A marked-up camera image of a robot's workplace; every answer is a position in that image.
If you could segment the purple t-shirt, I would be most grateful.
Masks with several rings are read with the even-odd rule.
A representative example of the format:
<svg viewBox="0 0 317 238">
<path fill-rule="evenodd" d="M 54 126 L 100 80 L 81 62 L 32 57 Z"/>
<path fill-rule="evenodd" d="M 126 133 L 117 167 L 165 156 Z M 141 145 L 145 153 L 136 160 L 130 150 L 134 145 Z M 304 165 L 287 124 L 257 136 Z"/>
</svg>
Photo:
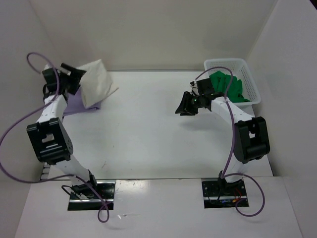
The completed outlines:
<svg viewBox="0 0 317 238">
<path fill-rule="evenodd" d="M 64 116 L 70 116 L 74 114 L 79 113 L 86 113 L 86 112 L 92 112 L 94 110 L 99 110 L 101 108 L 102 102 L 99 101 L 96 104 L 85 108 L 82 96 L 81 96 L 81 89 L 79 89 L 75 95 L 69 94 L 67 107 L 63 113 Z"/>
</svg>

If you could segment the cream white t-shirt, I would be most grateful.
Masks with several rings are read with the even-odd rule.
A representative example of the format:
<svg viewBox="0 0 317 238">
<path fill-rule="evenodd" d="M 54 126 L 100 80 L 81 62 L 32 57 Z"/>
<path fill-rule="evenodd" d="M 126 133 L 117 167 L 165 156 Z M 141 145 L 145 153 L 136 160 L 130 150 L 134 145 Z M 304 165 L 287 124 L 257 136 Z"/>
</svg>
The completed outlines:
<svg viewBox="0 0 317 238">
<path fill-rule="evenodd" d="M 119 89 L 101 59 L 76 69 L 85 71 L 81 77 L 80 85 L 81 98 L 86 109 L 108 98 Z"/>
</svg>

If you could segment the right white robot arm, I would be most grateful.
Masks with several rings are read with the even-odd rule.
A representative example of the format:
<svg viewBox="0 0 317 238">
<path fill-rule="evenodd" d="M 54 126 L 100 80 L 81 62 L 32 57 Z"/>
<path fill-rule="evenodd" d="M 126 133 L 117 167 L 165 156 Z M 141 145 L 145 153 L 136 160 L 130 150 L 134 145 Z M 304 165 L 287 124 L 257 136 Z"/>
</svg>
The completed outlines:
<svg viewBox="0 0 317 238">
<path fill-rule="evenodd" d="M 217 114 L 232 128 L 229 158 L 219 173 L 218 183 L 221 188 L 233 187 L 242 179 L 251 161 L 260 160 L 270 152 L 266 121 L 244 112 L 223 93 L 195 95 L 184 92 L 175 113 L 195 116 L 200 108 Z"/>
</svg>

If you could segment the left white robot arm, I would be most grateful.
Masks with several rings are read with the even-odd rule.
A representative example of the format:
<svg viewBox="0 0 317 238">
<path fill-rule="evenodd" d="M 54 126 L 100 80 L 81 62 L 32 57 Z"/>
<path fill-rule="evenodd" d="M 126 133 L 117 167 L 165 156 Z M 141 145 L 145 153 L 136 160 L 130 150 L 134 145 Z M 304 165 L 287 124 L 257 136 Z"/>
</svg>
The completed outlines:
<svg viewBox="0 0 317 238">
<path fill-rule="evenodd" d="M 65 63 L 60 66 L 60 70 L 48 68 L 42 72 L 46 107 L 39 119 L 27 126 L 27 134 L 37 159 L 68 175 L 75 192 L 89 196 L 89 187 L 97 187 L 96 179 L 74 157 L 72 141 L 62 124 L 69 95 L 78 91 L 85 71 Z"/>
</svg>

